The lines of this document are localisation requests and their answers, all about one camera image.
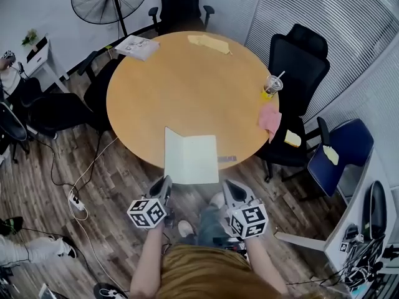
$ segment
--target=desk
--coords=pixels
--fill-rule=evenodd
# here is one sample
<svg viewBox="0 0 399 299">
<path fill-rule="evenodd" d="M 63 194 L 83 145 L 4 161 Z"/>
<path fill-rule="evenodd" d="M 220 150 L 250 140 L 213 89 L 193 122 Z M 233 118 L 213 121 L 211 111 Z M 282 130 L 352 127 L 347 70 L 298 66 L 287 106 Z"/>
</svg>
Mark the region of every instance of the desk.
<svg viewBox="0 0 399 299">
<path fill-rule="evenodd" d="M 28 77 L 30 77 L 34 72 L 40 69 L 44 69 L 47 72 L 47 74 L 50 75 L 50 77 L 54 80 L 54 83 L 58 85 L 61 91 L 63 91 L 64 93 L 69 93 L 66 86 L 62 84 L 57 74 L 55 74 L 55 72 L 50 67 L 47 61 L 49 59 L 49 50 L 50 50 L 50 41 L 47 41 L 47 44 L 40 51 L 38 51 L 38 53 L 28 63 L 23 64 L 25 74 Z M 52 56 L 54 61 L 59 63 L 55 55 L 53 54 Z M 66 80 L 69 79 L 67 73 L 64 73 L 64 77 Z"/>
<path fill-rule="evenodd" d="M 228 38 L 233 54 L 188 42 L 176 32 L 155 38 L 147 61 L 126 57 L 112 75 L 107 113 L 120 141 L 139 158 L 163 168 L 165 127 L 182 136 L 216 135 L 218 156 L 252 156 L 269 138 L 257 125 L 269 71 L 250 50 Z M 278 96 L 272 99 L 278 107 Z"/>
<path fill-rule="evenodd" d="M 387 202 L 387 229 L 385 231 L 385 238 L 383 241 L 383 248 L 385 249 L 397 219 L 397 212 L 388 179 L 383 171 L 380 158 L 374 149 L 366 162 L 362 177 L 357 184 L 355 193 L 353 194 L 348 207 L 346 208 L 341 220 L 326 241 L 299 237 L 282 232 L 277 232 L 275 236 L 278 239 L 285 240 L 286 242 L 290 242 L 292 244 L 323 251 L 336 271 L 340 271 L 347 258 L 347 254 L 345 252 L 339 251 L 339 246 L 344 239 L 345 231 L 352 223 L 357 224 L 359 227 L 362 226 L 364 197 L 366 192 L 370 189 L 372 183 L 377 180 L 380 181 L 384 187 L 385 199 Z M 365 287 L 359 295 L 352 295 L 352 297 L 361 298 L 367 292 L 367 289 L 370 285 L 371 283 L 368 283 L 367 287 Z"/>
</svg>

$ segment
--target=pink cloth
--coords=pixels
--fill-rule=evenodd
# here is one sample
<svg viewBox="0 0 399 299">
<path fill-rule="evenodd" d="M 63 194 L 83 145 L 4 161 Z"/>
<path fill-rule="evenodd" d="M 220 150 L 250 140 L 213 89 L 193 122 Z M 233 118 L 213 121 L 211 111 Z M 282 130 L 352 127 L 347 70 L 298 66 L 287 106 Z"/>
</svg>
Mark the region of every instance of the pink cloth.
<svg viewBox="0 0 399 299">
<path fill-rule="evenodd" d="M 281 113 L 272 103 L 266 103 L 261 107 L 261 111 L 259 112 L 259 126 L 269 131 L 269 143 L 273 140 L 274 135 L 276 135 L 280 122 Z"/>
</svg>

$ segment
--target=wooden floor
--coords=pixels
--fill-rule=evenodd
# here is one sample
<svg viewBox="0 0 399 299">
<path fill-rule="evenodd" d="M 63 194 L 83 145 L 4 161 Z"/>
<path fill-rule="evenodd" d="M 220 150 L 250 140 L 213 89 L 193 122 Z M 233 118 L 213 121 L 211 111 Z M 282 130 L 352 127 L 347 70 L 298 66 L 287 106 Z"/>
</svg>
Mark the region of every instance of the wooden floor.
<svg viewBox="0 0 399 299">
<path fill-rule="evenodd" d="M 97 61 L 99 67 L 108 59 L 107 54 L 101 55 Z M 86 76 L 73 74 L 66 84 L 69 90 L 82 96 L 89 80 Z M 56 140 L 40 136 L 55 150 L 53 174 L 56 182 L 76 181 L 94 157 L 97 138 L 96 132 L 86 125 L 60 132 Z M 100 150 L 114 138 L 115 134 L 106 132 L 101 139 Z M 51 150 L 36 141 L 30 143 L 30 147 L 29 156 L 22 150 L 17 151 L 19 164 L 14 164 L 8 158 L 0 166 L 1 218 L 23 216 L 25 227 L 71 236 L 87 258 L 95 278 L 110 282 L 95 260 L 84 232 L 69 212 L 66 198 L 69 188 L 55 186 L 50 179 Z M 338 194 L 331 199 L 298 202 L 301 196 L 317 190 L 312 180 L 303 176 L 299 181 L 283 184 L 277 174 L 266 184 L 257 157 L 220 173 L 221 179 L 228 177 L 247 184 L 265 203 L 270 223 L 263 237 L 264 246 L 287 283 L 306 282 L 314 275 L 326 277 L 330 274 L 324 268 L 324 255 L 304 252 L 275 239 L 273 233 L 279 230 L 325 239 L 345 210 L 345 204 Z M 82 225 L 90 236 L 100 262 L 125 290 L 129 289 L 146 234 L 133 226 L 126 210 L 131 201 L 145 194 L 152 182 L 161 175 L 161 169 L 140 160 L 117 140 L 97 160 L 91 182 L 80 192 L 80 198 L 89 210 L 89 218 Z M 219 191 L 219 184 L 175 185 L 170 205 L 176 212 L 176 222 L 186 219 L 196 226 L 200 211 Z M 176 242 L 176 228 L 166 233 Z M 27 242 L 38 236 L 40 234 L 24 230 L 12 239 Z M 92 287 L 96 281 L 82 256 L 76 260 L 56 257 L 40 264 L 24 263 L 12 271 L 15 274 L 12 280 L 21 292 L 16 298 L 37 298 L 43 283 L 70 299 L 94 297 Z M 306 293 L 319 293 L 326 298 L 342 297 L 314 283 L 289 286 L 289 290 L 295 297 Z"/>
</svg>

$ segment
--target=green plant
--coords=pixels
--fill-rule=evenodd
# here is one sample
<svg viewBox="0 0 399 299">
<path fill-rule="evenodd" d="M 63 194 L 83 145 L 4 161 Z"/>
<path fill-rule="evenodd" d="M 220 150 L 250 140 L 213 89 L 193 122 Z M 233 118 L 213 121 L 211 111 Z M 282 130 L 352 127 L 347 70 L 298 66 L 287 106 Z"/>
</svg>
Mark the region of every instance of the green plant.
<svg viewBox="0 0 399 299">
<path fill-rule="evenodd" d="M 31 29 L 27 32 L 25 38 L 22 40 L 22 46 L 24 47 L 27 44 L 33 44 L 37 39 L 37 31 L 35 29 Z"/>
</svg>

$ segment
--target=fan pole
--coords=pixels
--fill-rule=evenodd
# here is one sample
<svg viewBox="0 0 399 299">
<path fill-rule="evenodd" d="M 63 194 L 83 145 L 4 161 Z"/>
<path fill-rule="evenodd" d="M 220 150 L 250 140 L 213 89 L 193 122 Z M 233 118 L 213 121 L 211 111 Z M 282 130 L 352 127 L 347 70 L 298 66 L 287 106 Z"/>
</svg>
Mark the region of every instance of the fan pole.
<svg viewBox="0 0 399 299">
<path fill-rule="evenodd" d="M 125 37 L 127 37 L 127 31 L 126 31 L 125 23 L 123 21 L 122 12 L 120 11 L 119 1 L 118 0 L 113 0 L 113 1 L 115 2 L 115 6 L 117 7 L 117 12 L 118 12 L 118 16 L 119 16 L 120 25 L 122 26 L 123 34 L 125 34 Z"/>
</svg>

